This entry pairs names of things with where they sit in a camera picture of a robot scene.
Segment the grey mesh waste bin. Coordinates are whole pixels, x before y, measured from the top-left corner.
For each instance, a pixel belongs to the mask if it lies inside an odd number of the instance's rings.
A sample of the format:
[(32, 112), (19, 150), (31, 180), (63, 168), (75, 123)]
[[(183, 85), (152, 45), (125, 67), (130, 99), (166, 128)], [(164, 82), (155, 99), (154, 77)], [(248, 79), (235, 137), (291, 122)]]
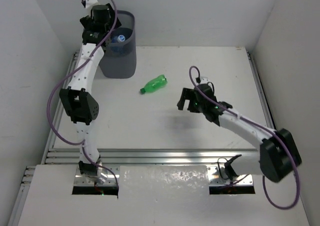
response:
[[(127, 79), (134, 75), (137, 66), (135, 17), (128, 11), (117, 12), (121, 26), (114, 29), (110, 36), (110, 43), (105, 49), (104, 56), (99, 67), (107, 78)], [(112, 38), (116, 35), (124, 35), (125, 42), (116, 46), (123, 46), (123, 50), (115, 53), (111, 50)]]

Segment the clear bottle dark blue label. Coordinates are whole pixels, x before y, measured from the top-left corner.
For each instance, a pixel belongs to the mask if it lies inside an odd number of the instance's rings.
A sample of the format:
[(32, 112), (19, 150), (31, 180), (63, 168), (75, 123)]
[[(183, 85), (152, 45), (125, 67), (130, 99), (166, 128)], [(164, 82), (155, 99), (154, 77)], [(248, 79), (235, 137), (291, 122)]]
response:
[(122, 43), (126, 41), (126, 37), (124, 35), (116, 35), (112, 38), (111, 40), (111, 47), (110, 49), (115, 52), (115, 53), (119, 53), (120, 51), (122, 51), (124, 49), (123, 46), (116, 46), (116, 44), (118, 43)]

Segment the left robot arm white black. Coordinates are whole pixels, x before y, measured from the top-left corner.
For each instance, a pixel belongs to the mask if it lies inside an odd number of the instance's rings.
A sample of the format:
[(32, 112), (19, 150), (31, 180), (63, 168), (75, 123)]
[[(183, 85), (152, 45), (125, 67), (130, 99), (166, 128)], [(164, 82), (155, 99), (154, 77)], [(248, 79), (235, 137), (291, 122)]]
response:
[(113, 29), (121, 24), (110, 4), (94, 5), (90, 14), (80, 19), (83, 26), (82, 46), (75, 73), (59, 97), (67, 116), (75, 125), (80, 142), (79, 170), (94, 185), (103, 184), (111, 172), (101, 163), (92, 131), (99, 114), (99, 104), (92, 96), (93, 80)]

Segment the aluminium left side rail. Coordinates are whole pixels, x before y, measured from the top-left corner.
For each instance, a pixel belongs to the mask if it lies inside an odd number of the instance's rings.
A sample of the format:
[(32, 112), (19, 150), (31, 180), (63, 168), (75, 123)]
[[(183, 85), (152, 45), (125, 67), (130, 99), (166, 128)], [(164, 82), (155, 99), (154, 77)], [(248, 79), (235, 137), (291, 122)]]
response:
[[(79, 50), (77, 50), (73, 53), (71, 60), (69, 62), (69, 65), (68, 65), (67, 74), (70, 73), (75, 68), (75, 65), (76, 65), (76, 62), (78, 59), (78, 55), (79, 55)], [(56, 128), (58, 128), (58, 125), (61, 122), (62, 114), (64, 111), (60, 99), (57, 101), (54, 108), (55, 108), (54, 114), (52, 115), (52, 116), (54, 116), (53, 117), (53, 124), (56, 126)], [(46, 163), (47, 155), (50, 150), (53, 149), (54, 152), (56, 152), (56, 150), (57, 150), (57, 149), (54, 149), (54, 143), (56, 142), (56, 135), (52, 132), (51, 129), (47, 135), (47, 139), (45, 142), (46, 142), (46, 144), (45, 145), (43, 144), (42, 145), (43, 147), (41, 148), (41, 152), (42, 152), (41, 161), (39, 161), (39, 162), (37, 161), (38, 162), (37, 164), (36, 163), (28, 163), (23, 168), (23, 174), (20, 177), (20, 181), (19, 181), (19, 190), (17, 191), (14, 205), (13, 205), (12, 210), (10, 212), (9, 220), (8, 220), (7, 224), (4, 224), (4, 225), (18, 225), (19, 224), (19, 220), (21, 218), (23, 207), (25, 205), (25, 201), (26, 201), (26, 198), (27, 198), (27, 195), (29, 192), (32, 178), (33, 178), (33, 175), (36, 170), (36, 166)]]

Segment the aluminium rail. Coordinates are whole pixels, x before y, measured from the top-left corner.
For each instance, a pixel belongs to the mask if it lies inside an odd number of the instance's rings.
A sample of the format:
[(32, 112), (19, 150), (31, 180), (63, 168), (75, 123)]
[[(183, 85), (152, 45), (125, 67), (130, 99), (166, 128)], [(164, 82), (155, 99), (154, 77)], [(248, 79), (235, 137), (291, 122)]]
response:
[(252, 75), (253, 75), (253, 78), (254, 78), (254, 81), (255, 81), (255, 85), (256, 85), (256, 89), (257, 89), (258, 96), (259, 96), (259, 99), (260, 99), (260, 103), (261, 103), (261, 106), (262, 106), (264, 118), (266, 120), (266, 125), (269, 128), (276, 129), (276, 125), (275, 125), (272, 113), (270, 111), (270, 107), (269, 107), (269, 104), (268, 104), (268, 101), (267, 101), (267, 98), (266, 98), (266, 95), (265, 95), (265, 91), (264, 91), (264, 88), (263, 88), (263, 85), (262, 85), (262, 82), (261, 82), (261, 79), (260, 79), (256, 64), (255, 64), (254, 58), (253, 58), (252, 54), (249, 51), (247, 51), (246, 53), (247, 53), (247, 57), (248, 57), (248, 60), (249, 60), (249, 63), (250, 63), (250, 67), (251, 67)]
[[(70, 73), (75, 68), (75, 65), (76, 65), (76, 62), (78, 59), (78, 55), (79, 55), (79, 50), (77, 50), (73, 53), (71, 60), (69, 62), (69, 65), (68, 65), (67, 74)], [(54, 114), (52, 115), (52, 116), (54, 116), (53, 117), (53, 124), (56, 126), (56, 128), (58, 128), (58, 125), (61, 122), (62, 114), (64, 111), (60, 99), (57, 101), (54, 108), (55, 108)], [(47, 139), (45, 142), (46, 142), (46, 144), (45, 145), (43, 144), (42, 145), (43, 147), (41, 148), (41, 152), (42, 152), (41, 161), (39, 161), (39, 162), (37, 161), (38, 162), (37, 164), (36, 163), (28, 163), (23, 168), (23, 174), (20, 177), (20, 181), (19, 181), (19, 190), (17, 191), (14, 205), (13, 205), (12, 210), (10, 212), (9, 220), (8, 220), (7, 224), (4, 224), (4, 225), (18, 225), (19, 224), (19, 220), (21, 218), (23, 207), (25, 205), (25, 201), (26, 201), (26, 198), (27, 198), (27, 195), (29, 192), (32, 178), (33, 178), (33, 175), (36, 170), (36, 166), (46, 163), (47, 155), (50, 150), (53, 149), (54, 152), (56, 152), (56, 150), (57, 150), (57, 149), (54, 149), (54, 143), (56, 142), (56, 135), (52, 132), (51, 129), (47, 135)]]
[[(78, 149), (49, 149), (42, 158), (42, 164), (77, 164)], [(148, 165), (193, 165), (214, 164), (222, 158), (241, 154), (256, 157), (255, 149), (100, 149), (100, 159), (105, 164), (148, 164)]]

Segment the aluminium right side rail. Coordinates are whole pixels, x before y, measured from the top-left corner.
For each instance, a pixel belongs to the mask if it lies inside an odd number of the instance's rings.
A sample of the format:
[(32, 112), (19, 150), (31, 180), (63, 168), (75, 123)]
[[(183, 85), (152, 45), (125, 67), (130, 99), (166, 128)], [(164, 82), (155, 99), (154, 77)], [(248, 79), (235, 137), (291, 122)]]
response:
[(275, 125), (272, 113), (270, 111), (270, 107), (269, 107), (269, 104), (268, 104), (268, 101), (267, 101), (267, 98), (266, 98), (266, 95), (265, 95), (265, 91), (264, 91), (264, 88), (263, 88), (263, 85), (262, 85), (262, 82), (261, 82), (261, 79), (260, 79), (256, 64), (255, 64), (254, 58), (253, 58), (252, 54), (249, 51), (247, 51), (246, 53), (247, 53), (247, 57), (248, 57), (248, 60), (249, 60), (249, 63), (250, 63), (250, 67), (251, 67), (252, 75), (253, 75), (253, 78), (254, 78), (254, 81), (255, 81), (255, 85), (256, 85), (256, 89), (257, 89), (258, 96), (259, 96), (259, 99), (260, 99), (260, 103), (261, 103), (261, 106), (262, 106), (264, 118), (266, 120), (266, 125), (269, 128), (276, 129), (276, 125)]

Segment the aluminium front rail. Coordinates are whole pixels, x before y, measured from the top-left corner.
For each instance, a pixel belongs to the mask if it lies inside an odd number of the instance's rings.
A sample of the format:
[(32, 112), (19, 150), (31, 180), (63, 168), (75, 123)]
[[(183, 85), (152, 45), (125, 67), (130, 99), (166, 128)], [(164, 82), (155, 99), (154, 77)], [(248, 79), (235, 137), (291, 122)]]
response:
[[(78, 149), (49, 149), (42, 158), (42, 164), (77, 164)], [(193, 165), (214, 164), (222, 158), (241, 154), (256, 157), (255, 149), (100, 149), (100, 159), (105, 164), (148, 164), (148, 165)]]

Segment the green plastic bottle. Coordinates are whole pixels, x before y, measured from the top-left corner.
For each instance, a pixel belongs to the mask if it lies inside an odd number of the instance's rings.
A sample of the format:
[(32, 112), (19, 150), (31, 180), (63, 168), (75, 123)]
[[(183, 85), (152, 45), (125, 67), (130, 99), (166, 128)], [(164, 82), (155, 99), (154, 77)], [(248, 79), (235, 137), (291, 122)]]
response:
[(146, 94), (146, 93), (153, 93), (161, 88), (163, 88), (168, 83), (167, 78), (165, 75), (159, 75), (158, 77), (150, 80), (146, 83), (146, 85), (140, 89), (140, 93)]

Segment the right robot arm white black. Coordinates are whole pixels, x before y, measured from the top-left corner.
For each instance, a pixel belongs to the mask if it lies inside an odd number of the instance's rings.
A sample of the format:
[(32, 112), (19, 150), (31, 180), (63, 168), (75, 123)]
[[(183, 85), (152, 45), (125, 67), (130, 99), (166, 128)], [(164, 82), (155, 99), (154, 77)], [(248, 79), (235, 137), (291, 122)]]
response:
[(201, 113), (206, 120), (237, 134), (258, 150), (252, 158), (237, 154), (224, 163), (224, 174), (232, 180), (241, 174), (265, 176), (272, 182), (280, 182), (294, 167), (302, 163), (292, 134), (281, 129), (263, 130), (250, 119), (240, 116), (233, 106), (224, 101), (217, 101), (214, 90), (209, 84), (183, 88), (177, 108), (182, 110), (185, 101), (189, 101), (188, 111)]

